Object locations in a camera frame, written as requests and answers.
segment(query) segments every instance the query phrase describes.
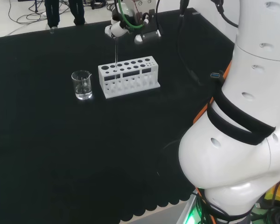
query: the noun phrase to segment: black tablecloth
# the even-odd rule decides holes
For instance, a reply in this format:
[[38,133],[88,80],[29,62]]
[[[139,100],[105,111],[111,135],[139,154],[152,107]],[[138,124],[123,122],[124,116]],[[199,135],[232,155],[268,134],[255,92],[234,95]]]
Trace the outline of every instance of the black tablecloth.
[[[115,60],[110,22],[0,38],[0,224],[119,223],[189,198],[178,142],[162,149],[190,128],[233,49],[193,12],[181,52],[201,88],[177,57],[177,11],[159,15],[159,42],[119,39],[119,61],[155,58],[161,88],[108,100],[98,65]],[[92,72],[93,99],[76,99],[76,70]]]

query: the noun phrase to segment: led light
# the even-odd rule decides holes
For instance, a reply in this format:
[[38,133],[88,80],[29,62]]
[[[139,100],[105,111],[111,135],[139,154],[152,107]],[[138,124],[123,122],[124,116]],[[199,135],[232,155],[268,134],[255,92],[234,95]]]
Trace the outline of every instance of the led light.
[[193,217],[193,213],[189,213],[188,217],[185,219],[183,224],[195,224],[195,219]]

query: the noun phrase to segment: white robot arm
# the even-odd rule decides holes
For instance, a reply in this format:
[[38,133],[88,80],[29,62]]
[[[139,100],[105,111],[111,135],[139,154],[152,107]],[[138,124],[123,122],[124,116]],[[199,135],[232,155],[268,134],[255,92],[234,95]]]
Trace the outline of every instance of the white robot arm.
[[259,144],[244,142],[233,130],[256,137],[261,131],[243,127],[215,98],[182,138],[179,160],[209,202],[237,216],[280,181],[280,0],[240,0],[232,64],[221,90],[236,110],[273,131]]
[[155,0],[124,0],[117,3],[112,11],[111,25],[105,28],[105,33],[116,38],[128,31],[140,29],[141,35],[135,37],[136,44],[160,38],[155,20],[155,4]]

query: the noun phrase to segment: black pants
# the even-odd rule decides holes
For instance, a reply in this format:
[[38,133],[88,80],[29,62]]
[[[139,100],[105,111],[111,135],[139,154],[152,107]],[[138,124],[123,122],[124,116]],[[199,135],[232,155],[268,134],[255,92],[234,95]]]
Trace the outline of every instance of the black pants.
[[[76,25],[85,24],[83,0],[69,0],[70,11],[75,17]],[[45,0],[46,14],[50,28],[57,27],[60,22],[59,0]]]

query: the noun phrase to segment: black strap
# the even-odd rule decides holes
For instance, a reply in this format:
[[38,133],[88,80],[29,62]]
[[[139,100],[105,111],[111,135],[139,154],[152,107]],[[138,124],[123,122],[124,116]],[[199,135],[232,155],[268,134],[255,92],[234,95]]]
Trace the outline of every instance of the black strap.
[[222,89],[219,88],[214,94],[214,100],[219,108],[232,120],[237,122],[242,127],[251,132],[262,135],[263,139],[270,136],[275,128],[269,126],[260,120],[250,116],[244,111],[236,107],[227,97],[223,94]]
[[243,130],[241,128],[238,128],[223,118],[221,118],[215,110],[211,107],[211,105],[208,103],[207,106],[207,115],[211,121],[211,123],[221,132],[226,134],[227,136],[241,141],[243,143],[249,144],[249,145],[258,145],[263,141],[265,137],[263,135],[258,133],[252,133],[248,132],[246,130]]
[[[204,194],[204,190],[203,189],[199,189],[201,195],[202,195],[202,199],[204,201],[208,201],[205,197],[205,194]],[[209,203],[205,203],[203,202],[203,200],[201,200],[201,206],[203,207],[203,209],[205,209],[207,211],[208,214],[212,215],[213,217],[215,218],[219,218],[219,219],[222,219],[222,220],[225,220],[227,222],[232,222],[232,221],[235,221],[235,220],[239,220],[241,218],[244,218],[248,215],[250,215],[253,207],[246,213],[242,214],[242,215],[237,215],[237,216],[226,216],[224,213],[218,211],[217,209],[214,209],[210,206]]]

